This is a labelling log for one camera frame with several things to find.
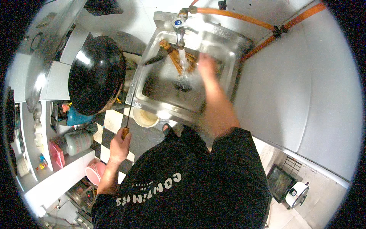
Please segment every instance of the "foot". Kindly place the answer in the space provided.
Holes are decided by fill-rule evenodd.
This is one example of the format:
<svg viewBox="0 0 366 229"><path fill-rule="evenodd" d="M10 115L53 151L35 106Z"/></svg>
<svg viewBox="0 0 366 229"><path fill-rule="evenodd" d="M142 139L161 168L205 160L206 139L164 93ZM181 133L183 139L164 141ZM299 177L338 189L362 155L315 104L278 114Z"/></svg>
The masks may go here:
<svg viewBox="0 0 366 229"><path fill-rule="evenodd" d="M173 128L169 124L165 123L163 125L163 133L165 136L168 136L170 133L174 133L174 131L173 131Z"/></svg>

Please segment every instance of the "checkered floor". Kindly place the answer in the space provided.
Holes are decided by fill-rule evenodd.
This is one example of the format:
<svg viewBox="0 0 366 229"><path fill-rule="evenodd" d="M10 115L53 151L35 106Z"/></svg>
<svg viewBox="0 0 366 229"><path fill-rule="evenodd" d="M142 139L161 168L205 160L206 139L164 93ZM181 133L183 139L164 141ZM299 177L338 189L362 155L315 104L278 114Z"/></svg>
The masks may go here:
<svg viewBox="0 0 366 229"><path fill-rule="evenodd" d="M94 142L91 148L95 150L95 156L100 158L104 163L108 162L110 156L109 145L111 140L121 127L126 126L128 111L129 108L108 110L95 116L98 131L94 134ZM119 184L123 181L137 159L148 149L164 139L164 134L161 130L156 128L143 128L135 122L133 117L130 117L128 127L132 133L132 139L127 159L122 162L118 169Z"/></svg>

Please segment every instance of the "sandal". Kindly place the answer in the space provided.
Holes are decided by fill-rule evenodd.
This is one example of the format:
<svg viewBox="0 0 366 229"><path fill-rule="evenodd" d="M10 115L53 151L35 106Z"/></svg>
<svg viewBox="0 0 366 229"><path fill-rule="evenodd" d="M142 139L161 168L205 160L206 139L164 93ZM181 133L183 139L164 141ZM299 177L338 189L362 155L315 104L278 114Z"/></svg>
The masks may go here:
<svg viewBox="0 0 366 229"><path fill-rule="evenodd" d="M167 124L167 123L165 123L163 125L162 131L163 131L163 133L164 133L165 136L168 136L170 134L175 134L173 128L169 124Z"/></svg>

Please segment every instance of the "running water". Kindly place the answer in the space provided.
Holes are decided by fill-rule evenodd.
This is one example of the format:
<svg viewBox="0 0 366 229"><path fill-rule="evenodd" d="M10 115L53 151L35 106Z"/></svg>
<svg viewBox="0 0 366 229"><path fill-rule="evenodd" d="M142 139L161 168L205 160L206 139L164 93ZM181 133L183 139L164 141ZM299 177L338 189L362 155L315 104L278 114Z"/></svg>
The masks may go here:
<svg viewBox="0 0 366 229"><path fill-rule="evenodd" d="M178 51L179 51L180 64L182 65L182 74L178 77L176 87L179 90L186 92L192 89L188 83L188 62L186 59L186 52L184 51L184 49L179 49Z"/></svg>

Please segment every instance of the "blue container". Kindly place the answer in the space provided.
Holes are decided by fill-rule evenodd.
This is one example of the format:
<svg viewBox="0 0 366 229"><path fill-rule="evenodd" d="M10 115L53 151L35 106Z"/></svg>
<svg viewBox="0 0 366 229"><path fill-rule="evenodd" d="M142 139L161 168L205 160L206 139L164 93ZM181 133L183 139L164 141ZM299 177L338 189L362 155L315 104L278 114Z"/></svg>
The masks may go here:
<svg viewBox="0 0 366 229"><path fill-rule="evenodd" d="M77 112L73 106L71 106L69 113L67 114L67 125L74 126L74 125L90 122L94 117L95 117L95 115L90 115L90 116L82 115L79 112Z"/></svg>

